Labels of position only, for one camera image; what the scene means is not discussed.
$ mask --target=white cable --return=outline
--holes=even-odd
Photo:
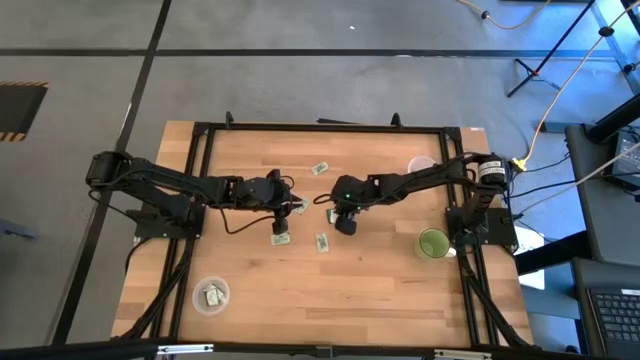
[[[457,2],[467,5],[470,8],[474,9],[475,11],[479,12],[480,14],[484,14],[485,10],[480,9],[479,7],[477,7],[476,5],[466,1],[466,0],[456,0]],[[551,2],[551,0],[547,0],[544,5],[542,5],[538,10],[534,11],[531,15],[529,15],[528,18],[526,18],[523,22],[521,22],[520,24],[517,25],[513,25],[513,26],[506,26],[506,25],[502,25],[499,22],[493,20],[493,18],[491,17],[491,15],[489,15],[489,12],[487,11],[486,13],[486,18],[489,19],[489,21],[491,21],[493,23],[493,25],[499,27],[502,30],[514,30],[519,28],[520,26],[523,26],[525,24],[527,24],[529,21],[533,20],[536,16],[538,16],[538,14],[540,14],[540,12],[542,10],[544,10],[545,7],[547,7],[547,5],[549,5],[549,3]]]
[[[609,166],[609,165],[613,164],[616,160],[618,160],[618,159],[620,159],[621,157],[623,157],[623,156],[627,155],[628,153],[632,152],[633,150],[637,149],[638,147],[640,147],[640,142],[636,143],[635,145],[633,145],[633,146],[632,146],[632,147],[630,147],[629,149],[627,149],[627,150],[625,150],[625,151],[621,152],[620,154],[618,154],[618,156],[614,157],[613,159],[611,159],[611,160],[607,161],[606,163],[602,164],[602,166],[600,166],[599,168],[597,168],[597,169],[593,170],[593,172],[592,172],[591,174],[589,174],[589,175],[587,175],[587,176],[583,177],[582,179],[580,179],[579,181],[577,181],[575,184],[573,184],[573,185],[571,185],[571,186],[569,186],[569,187],[566,187],[566,188],[564,188],[564,189],[562,189],[562,190],[558,191],[557,193],[555,193],[555,194],[553,194],[553,195],[551,195],[551,196],[548,196],[548,197],[546,197],[546,198],[544,198],[544,199],[542,199],[542,200],[536,201],[536,202],[534,202],[533,204],[531,204],[531,205],[527,206],[526,208],[524,208],[524,210],[520,211],[520,214],[523,214],[525,211],[527,211],[527,210],[531,209],[532,207],[537,206],[537,205],[539,205],[539,204],[541,204],[541,203],[543,203],[543,202],[545,202],[545,201],[547,201],[547,200],[550,200],[550,199],[552,199],[552,198],[554,198],[554,197],[556,197],[556,196],[558,196],[558,195],[560,195],[560,194],[563,194],[563,193],[565,193],[565,192],[567,192],[567,191],[569,191],[569,190],[571,190],[571,189],[573,189],[573,188],[577,187],[578,185],[580,185],[580,184],[582,184],[583,182],[585,182],[585,181],[589,180],[590,178],[592,178],[592,177],[593,177],[593,176],[595,176],[596,174],[599,174],[599,173],[600,173],[602,170],[604,170],[607,166]]]
[[[633,9],[634,7],[638,6],[638,4],[640,4],[640,0],[637,0],[633,4],[629,5],[629,7],[626,8],[620,15],[618,15],[618,17],[616,17],[615,20],[613,20],[613,22],[608,27],[612,28],[613,25],[615,25],[615,23],[617,23],[618,20],[620,20],[620,18],[622,18],[624,16],[624,14],[626,14],[629,10]],[[560,87],[560,90],[558,90],[558,93],[553,98],[553,101],[551,102],[549,107],[547,107],[547,110],[544,112],[544,115],[542,115],[542,119],[540,119],[540,122],[538,123],[538,126],[536,128],[536,132],[533,135],[533,139],[531,140],[531,147],[529,148],[529,152],[527,153],[527,156],[525,156],[523,159],[516,159],[516,158],[512,159],[513,163],[516,164],[521,170],[523,170],[523,171],[526,170],[527,160],[529,160],[529,158],[531,158],[531,155],[533,155],[533,149],[534,149],[534,147],[536,145],[536,139],[538,138],[538,134],[540,133],[540,129],[542,128],[542,124],[544,124],[545,120],[547,119],[547,116],[549,116],[549,113],[551,112],[551,109],[553,108],[553,106],[558,101],[558,98],[560,97],[560,95],[564,91],[565,87],[567,87],[567,85],[569,85],[569,82],[571,82],[573,77],[576,76],[578,71],[580,71],[582,66],[585,64],[585,62],[587,61],[589,56],[591,56],[591,54],[596,49],[598,44],[600,44],[602,39],[604,39],[604,36],[600,36],[598,41],[596,41],[596,43],[593,44],[593,46],[591,47],[591,49],[589,49],[589,51],[587,52],[585,57],[582,58],[582,61],[580,61],[580,64],[578,64],[578,67],[576,67],[576,69],[573,70],[573,72],[571,73],[571,75],[569,75],[569,77],[564,82],[564,84],[562,84],[562,87]]]

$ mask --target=green cup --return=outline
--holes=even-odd
[[[418,257],[425,260],[456,255],[447,235],[438,229],[423,231],[415,242],[415,251]]]

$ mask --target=black line on floor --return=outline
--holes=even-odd
[[[224,56],[371,56],[371,57],[545,57],[548,50],[420,50],[420,49],[160,49],[158,57]],[[582,58],[586,50],[558,50],[557,58]],[[610,57],[609,50],[596,50],[592,57]]]
[[[0,48],[0,56],[61,56],[61,57],[135,57],[147,56],[145,49],[39,49]],[[156,57],[225,57],[225,56],[333,56],[333,57],[484,57],[539,58],[548,50],[429,50],[429,49],[159,49]],[[582,58],[586,50],[558,50],[556,58]],[[615,52],[596,50],[591,57],[614,58]]]
[[[135,122],[135,118],[140,107],[140,101],[142,100],[142,94],[149,78],[151,65],[153,64],[154,53],[158,48],[160,36],[162,35],[162,30],[166,23],[170,7],[171,0],[163,0],[158,20],[156,21],[151,40],[149,42],[149,48],[147,49],[146,56],[142,63],[142,68],[140,69],[140,74],[138,75],[138,80],[136,81],[136,85],[133,90],[133,95],[131,96],[129,110],[127,111],[118,141],[116,142],[116,151],[124,151],[127,147],[127,143],[129,142],[133,123]],[[74,268],[72,268],[73,278],[71,279],[71,284],[67,285],[69,291],[66,294],[63,294],[61,299],[61,301],[64,301],[64,305],[62,306],[58,323],[55,326],[55,332],[52,338],[53,345],[62,345],[67,342],[71,326],[73,325],[73,318],[82,296],[82,290],[91,268],[91,261],[93,260],[93,255],[98,246],[98,240],[100,239],[100,233],[107,213],[106,205],[109,204],[111,200],[111,193],[101,194],[99,199],[102,204],[96,206],[94,216],[89,220],[87,231],[85,232],[85,236],[82,239],[81,246],[78,250],[80,255],[76,256],[77,262],[74,264]]]
[[[126,57],[145,56],[147,49],[43,49],[0,48],[0,56],[65,56],[65,57]]]

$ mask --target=black keyboard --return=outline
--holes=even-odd
[[[640,351],[640,290],[589,289],[589,299],[607,354]]]

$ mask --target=plastic container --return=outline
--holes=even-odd
[[[456,251],[451,248],[449,238],[438,229],[423,231],[416,239],[415,251],[416,255],[424,260],[456,256]]]
[[[215,285],[225,294],[225,300],[222,304],[214,306],[209,306],[209,304],[207,304],[207,298],[203,290],[209,286],[209,284]],[[222,310],[227,307],[227,304],[231,300],[231,289],[229,289],[229,285],[224,281],[224,279],[217,276],[209,276],[200,280],[200,282],[196,284],[195,288],[193,288],[192,299],[193,307],[195,307],[200,314],[205,316],[216,315],[221,313]]]
[[[409,161],[407,172],[414,172],[414,171],[430,168],[435,164],[437,164],[437,162],[428,156],[423,156],[423,155],[416,156]]]

